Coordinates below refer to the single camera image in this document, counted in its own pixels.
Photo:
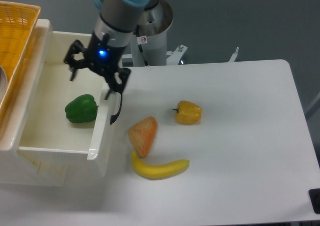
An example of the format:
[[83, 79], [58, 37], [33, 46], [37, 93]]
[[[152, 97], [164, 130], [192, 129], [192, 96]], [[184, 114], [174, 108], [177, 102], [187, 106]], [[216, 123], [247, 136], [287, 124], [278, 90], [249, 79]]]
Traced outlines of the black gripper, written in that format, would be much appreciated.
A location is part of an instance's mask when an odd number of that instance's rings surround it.
[[[78, 69], [87, 67], [87, 61], [93, 64], [89, 69], [96, 74], [104, 77], [109, 86], [109, 90], [105, 96], [108, 99], [112, 92], [122, 94], [127, 85], [127, 81], [131, 74], [129, 68], [119, 68], [118, 62], [125, 50], [124, 47], [113, 47], [108, 45], [105, 41], [100, 40], [93, 32], [89, 41], [88, 47], [85, 48], [80, 40], [75, 40], [63, 60], [69, 65], [71, 72], [70, 81], [73, 81], [77, 75]], [[75, 55], [82, 54], [83, 59], [76, 60]]]

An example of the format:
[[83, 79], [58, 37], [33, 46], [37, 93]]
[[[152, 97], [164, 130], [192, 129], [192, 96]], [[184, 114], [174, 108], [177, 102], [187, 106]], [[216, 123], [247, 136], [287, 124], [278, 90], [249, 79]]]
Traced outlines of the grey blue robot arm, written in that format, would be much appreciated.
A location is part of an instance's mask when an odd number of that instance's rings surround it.
[[64, 58], [76, 77], [78, 69], [88, 68], [104, 77], [111, 93], [122, 94], [130, 69], [120, 68], [118, 63], [129, 44], [133, 31], [152, 0], [103, 0], [99, 17], [87, 47], [75, 40]]

